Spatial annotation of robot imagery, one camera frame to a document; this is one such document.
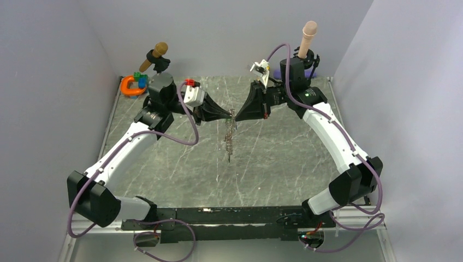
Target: white wall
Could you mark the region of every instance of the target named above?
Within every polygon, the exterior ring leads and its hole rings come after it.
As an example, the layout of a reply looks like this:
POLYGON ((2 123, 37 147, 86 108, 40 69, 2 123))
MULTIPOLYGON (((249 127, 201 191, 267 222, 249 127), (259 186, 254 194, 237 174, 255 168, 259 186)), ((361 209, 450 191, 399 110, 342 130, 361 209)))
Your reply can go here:
POLYGON ((312 47, 322 58, 317 72, 333 76, 372 0, 80 2, 121 75, 138 70, 159 41, 169 45, 165 57, 174 75, 247 74, 249 64, 278 44, 297 47, 304 24, 314 20, 319 31, 312 47))
POLYGON ((117 76, 74 0, 0 1, 0 260, 56 261, 117 76))
POLYGON ((463 2, 375 0, 334 76, 398 261, 463 259, 463 2))

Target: gray marble surface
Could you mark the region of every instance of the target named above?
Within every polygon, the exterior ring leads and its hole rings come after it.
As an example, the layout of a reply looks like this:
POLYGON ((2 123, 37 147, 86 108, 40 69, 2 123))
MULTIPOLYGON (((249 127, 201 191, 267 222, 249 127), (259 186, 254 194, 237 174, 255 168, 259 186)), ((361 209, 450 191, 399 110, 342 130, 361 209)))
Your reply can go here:
MULTIPOLYGON (((194 79, 222 108, 238 112, 255 78, 194 79)), ((337 114, 326 79, 314 79, 312 86, 325 93, 337 114)), ((105 152, 133 122, 144 98, 119 97, 105 152)), ((174 118, 167 133, 194 139, 187 117, 174 118)), ((325 189, 336 175, 334 161, 321 140, 286 105, 272 108, 267 120, 238 122, 230 163, 225 150, 225 120, 202 123, 198 131, 200 140, 195 146, 161 138, 129 168, 113 193, 142 195, 160 207, 300 205, 325 189)))

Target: wooden microphone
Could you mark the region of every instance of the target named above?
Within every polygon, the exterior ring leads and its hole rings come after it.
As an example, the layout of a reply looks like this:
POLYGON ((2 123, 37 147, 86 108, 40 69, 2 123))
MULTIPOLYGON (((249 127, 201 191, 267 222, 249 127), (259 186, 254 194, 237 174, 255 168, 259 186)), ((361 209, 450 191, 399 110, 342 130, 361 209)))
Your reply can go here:
POLYGON ((299 58, 306 58, 308 49, 310 48, 310 43, 312 42, 313 37, 317 34, 317 23, 314 21, 309 21, 305 24, 302 29, 302 41, 301 46, 299 47, 299 58))
MULTIPOLYGON (((155 48, 153 49, 153 51, 151 52, 151 54, 155 57, 155 58, 159 58, 160 56, 163 56, 165 55, 165 53, 167 52, 167 49, 169 47, 167 46, 166 43, 164 42, 159 42, 156 44, 155 48)), ((151 65, 151 62, 148 61, 148 59, 146 59, 143 64, 141 64, 140 68, 139 68, 139 71, 140 72, 144 72, 148 69, 148 67, 150 67, 151 65)))

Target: small white bracket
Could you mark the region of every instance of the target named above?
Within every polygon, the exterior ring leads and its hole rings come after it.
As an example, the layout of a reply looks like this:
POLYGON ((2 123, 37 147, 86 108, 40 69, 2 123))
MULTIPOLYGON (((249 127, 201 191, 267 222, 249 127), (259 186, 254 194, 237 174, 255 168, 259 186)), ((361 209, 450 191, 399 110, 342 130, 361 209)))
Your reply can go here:
POLYGON ((250 72, 257 75, 259 77, 259 81, 264 84, 265 88, 267 88, 270 75, 269 62, 267 62, 265 59, 262 59, 260 63, 254 62, 254 64, 251 66, 250 72))
POLYGON ((203 104, 205 95, 206 92, 204 92, 204 90, 201 87, 187 86, 183 102, 185 102, 187 106, 194 108, 203 104))

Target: orange toy clamp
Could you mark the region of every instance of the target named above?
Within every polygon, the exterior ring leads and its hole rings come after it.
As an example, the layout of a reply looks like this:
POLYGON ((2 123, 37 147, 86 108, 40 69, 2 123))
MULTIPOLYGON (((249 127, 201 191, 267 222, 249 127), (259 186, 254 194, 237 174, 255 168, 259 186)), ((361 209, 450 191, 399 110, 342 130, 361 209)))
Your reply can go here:
POLYGON ((122 81, 121 81, 121 92, 125 96, 136 97, 136 96, 139 96, 139 95, 145 93, 146 87, 145 88, 129 88, 129 86, 130 86, 130 84, 132 82, 135 82, 135 78, 133 77, 133 75, 128 75, 128 76, 126 76, 125 78, 122 79, 122 81))

